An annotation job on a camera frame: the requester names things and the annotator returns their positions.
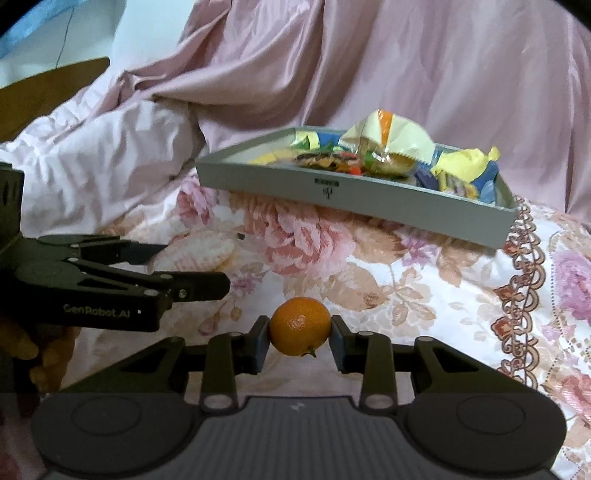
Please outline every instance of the tray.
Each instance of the tray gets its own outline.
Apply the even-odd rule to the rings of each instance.
[[[196,160],[200,184],[219,190],[263,194],[403,223],[493,249],[502,248],[516,204],[500,175],[496,205],[388,180],[297,166],[252,165],[251,160],[289,146],[296,131],[343,134],[326,128],[287,128]],[[458,148],[438,145],[444,151]]]

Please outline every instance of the cable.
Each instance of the cable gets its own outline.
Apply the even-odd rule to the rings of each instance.
[[[64,53],[64,48],[66,47],[66,40],[68,38],[68,30],[70,29],[70,23],[72,23],[72,17],[74,16],[74,10],[76,10],[76,7],[72,7],[72,13],[70,14],[70,19],[68,20],[68,24],[66,25],[66,33],[64,34],[64,43],[61,45],[60,54],[57,57],[56,68],[60,64],[61,54]]]

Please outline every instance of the screw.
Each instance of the screw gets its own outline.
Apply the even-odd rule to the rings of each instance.
[[[388,395],[376,393],[365,398],[365,405],[372,410],[386,410],[394,405],[394,400]]]
[[[230,408],[232,404],[232,399],[228,397],[228,395],[223,394],[209,395],[203,400],[203,405],[210,410],[226,410],[227,408]]]

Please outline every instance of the orange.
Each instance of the orange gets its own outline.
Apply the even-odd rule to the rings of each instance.
[[[284,355],[316,356],[330,335],[330,312],[321,302],[295,297],[282,304],[269,322],[273,346]]]

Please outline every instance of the bedding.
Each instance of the bedding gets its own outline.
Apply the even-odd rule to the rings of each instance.
[[[227,298],[177,305],[157,333],[83,329],[63,385],[165,336],[203,343],[247,331],[306,295],[352,330],[397,343],[432,335],[544,392],[569,425],[554,471],[590,477],[589,51],[591,34],[549,0],[198,2],[174,54],[110,69],[0,145],[0,161],[25,171],[26,236],[170,243],[146,271],[232,280]],[[520,195],[504,249],[210,190],[187,162],[270,129],[346,128],[378,107],[441,143],[499,147]],[[271,349],[262,375],[237,381],[242,395],[356,397],[361,386],[338,374],[327,345],[317,359]],[[194,374],[187,398],[198,391]],[[43,467],[28,423],[3,411],[0,474],[33,479]]]
[[[554,472],[563,480],[587,479],[591,235],[567,214],[521,197],[517,202],[505,248],[490,251],[379,219],[210,190],[191,169],[101,231],[170,243],[137,271],[221,270],[232,281],[230,294],[175,305],[157,333],[83,329],[63,386],[167,336],[198,344],[217,333],[246,332],[286,299],[310,296],[354,331],[375,330],[397,343],[431,335],[547,394],[569,426]],[[241,398],[357,400],[361,376],[338,373],[327,344],[317,356],[290,358],[271,347],[261,375],[237,377]],[[407,403],[410,382],[399,380]],[[188,401],[197,401],[199,387],[200,374],[192,374]],[[7,417],[5,471],[18,464],[22,479],[32,480],[43,467],[28,422]]]

